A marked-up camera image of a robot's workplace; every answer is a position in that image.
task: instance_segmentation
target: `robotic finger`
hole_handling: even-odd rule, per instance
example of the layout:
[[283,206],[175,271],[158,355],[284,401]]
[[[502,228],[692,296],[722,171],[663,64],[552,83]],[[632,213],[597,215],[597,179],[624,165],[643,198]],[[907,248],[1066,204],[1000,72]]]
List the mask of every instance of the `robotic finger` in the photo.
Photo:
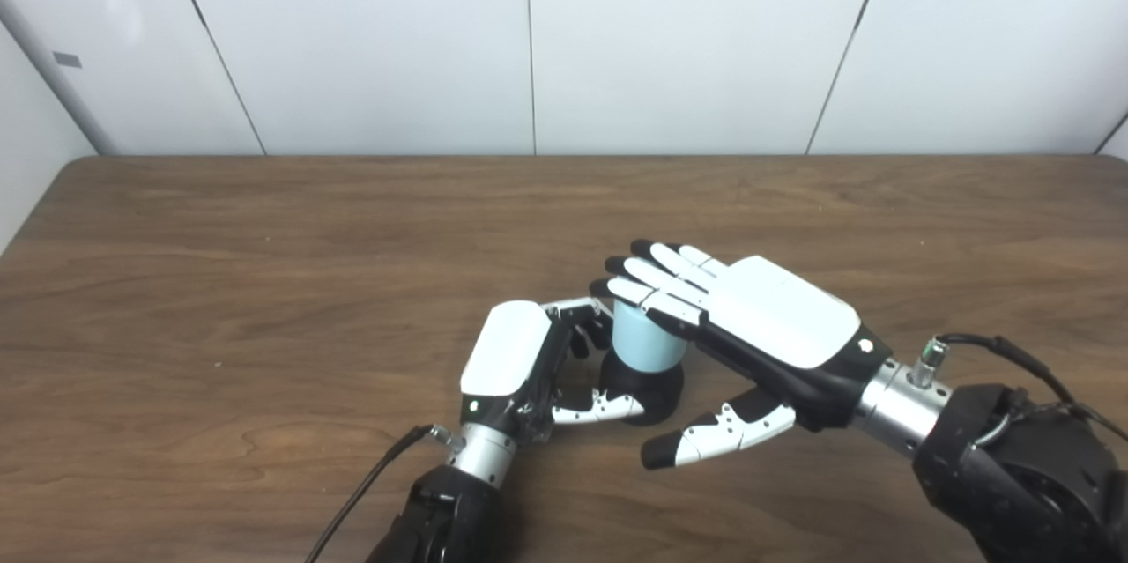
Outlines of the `robotic finger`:
[[795,425],[795,411],[760,388],[749,389],[704,414],[681,431],[646,441],[642,464],[646,469],[682,466],[770,440]]

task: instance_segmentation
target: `silver cylindrical joint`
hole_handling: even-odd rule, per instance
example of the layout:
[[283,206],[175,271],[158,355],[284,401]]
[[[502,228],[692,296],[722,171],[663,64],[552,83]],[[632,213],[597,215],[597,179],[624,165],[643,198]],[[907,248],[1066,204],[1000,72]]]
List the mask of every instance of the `silver cylindrical joint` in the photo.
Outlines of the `silver cylindrical joint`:
[[517,452],[517,442],[509,436],[482,424],[464,424],[466,446],[447,456],[447,464],[473,475],[495,489],[509,470]]
[[950,396],[940,382],[917,387],[909,368],[889,359],[863,390],[853,425],[911,459]]

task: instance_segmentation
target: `black base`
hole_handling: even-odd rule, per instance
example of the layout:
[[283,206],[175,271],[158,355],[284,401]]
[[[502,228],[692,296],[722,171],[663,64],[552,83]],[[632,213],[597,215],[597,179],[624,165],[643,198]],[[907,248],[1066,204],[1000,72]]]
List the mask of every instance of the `black base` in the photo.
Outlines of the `black base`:
[[634,426],[658,424],[673,415],[685,384],[680,362],[659,373],[645,373],[628,367],[614,349],[607,352],[599,368],[599,387],[607,390],[608,399],[629,394],[642,405],[645,413],[624,420]]

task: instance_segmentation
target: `white wall corner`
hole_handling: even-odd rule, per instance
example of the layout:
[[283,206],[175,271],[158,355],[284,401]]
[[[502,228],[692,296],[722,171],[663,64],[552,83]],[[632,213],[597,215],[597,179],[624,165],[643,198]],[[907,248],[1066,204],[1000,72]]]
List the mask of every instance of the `white wall corner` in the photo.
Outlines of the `white wall corner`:
[[0,253],[68,162],[94,148],[0,26]]
[[1120,129],[1104,143],[1104,147],[1101,149],[1101,156],[1116,156],[1121,160],[1128,161],[1128,118],[1120,123]]

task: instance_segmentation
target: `cable connector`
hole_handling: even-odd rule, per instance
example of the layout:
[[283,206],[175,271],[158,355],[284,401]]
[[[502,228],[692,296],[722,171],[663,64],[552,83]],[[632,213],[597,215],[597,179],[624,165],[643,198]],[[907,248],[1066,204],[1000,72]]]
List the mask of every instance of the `cable connector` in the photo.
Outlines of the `cable connector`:
[[934,336],[920,351],[920,358],[913,366],[909,382],[918,389],[931,388],[945,358],[948,358],[948,344]]
[[458,455],[464,448],[466,448],[466,438],[440,424],[431,426],[431,437],[434,438],[434,441],[450,449],[450,451],[455,455]]

